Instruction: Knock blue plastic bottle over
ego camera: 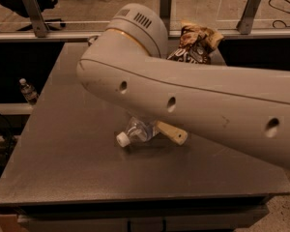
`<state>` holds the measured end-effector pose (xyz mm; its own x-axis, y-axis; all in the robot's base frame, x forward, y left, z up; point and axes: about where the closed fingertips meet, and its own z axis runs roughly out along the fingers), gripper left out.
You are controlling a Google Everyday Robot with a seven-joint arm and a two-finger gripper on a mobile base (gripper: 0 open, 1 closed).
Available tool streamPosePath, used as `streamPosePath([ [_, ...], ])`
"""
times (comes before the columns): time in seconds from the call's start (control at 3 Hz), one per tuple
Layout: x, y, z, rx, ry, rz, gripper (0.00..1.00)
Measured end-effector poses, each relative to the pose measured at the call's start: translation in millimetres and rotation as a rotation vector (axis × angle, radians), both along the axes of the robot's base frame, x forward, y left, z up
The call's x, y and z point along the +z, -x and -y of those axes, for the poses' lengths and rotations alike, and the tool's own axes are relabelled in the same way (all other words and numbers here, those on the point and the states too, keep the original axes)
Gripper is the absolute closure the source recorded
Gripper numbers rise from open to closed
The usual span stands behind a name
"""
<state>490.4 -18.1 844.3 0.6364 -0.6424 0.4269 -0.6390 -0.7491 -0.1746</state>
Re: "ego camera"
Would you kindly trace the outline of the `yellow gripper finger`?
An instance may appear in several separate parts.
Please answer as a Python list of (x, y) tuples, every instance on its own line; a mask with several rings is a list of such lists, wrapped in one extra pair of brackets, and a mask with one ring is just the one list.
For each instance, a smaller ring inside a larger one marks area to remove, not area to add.
[(156, 128), (159, 132), (178, 145), (183, 145), (188, 138), (188, 133), (185, 130), (176, 128), (162, 121), (156, 122)]

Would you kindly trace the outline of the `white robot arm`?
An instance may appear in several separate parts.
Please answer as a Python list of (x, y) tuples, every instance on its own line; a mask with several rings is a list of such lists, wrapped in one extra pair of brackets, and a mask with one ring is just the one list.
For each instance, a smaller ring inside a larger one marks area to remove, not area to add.
[(143, 120), (160, 120), (290, 169), (290, 72), (191, 64), (167, 57), (167, 30), (127, 4), (87, 48), (78, 80)]

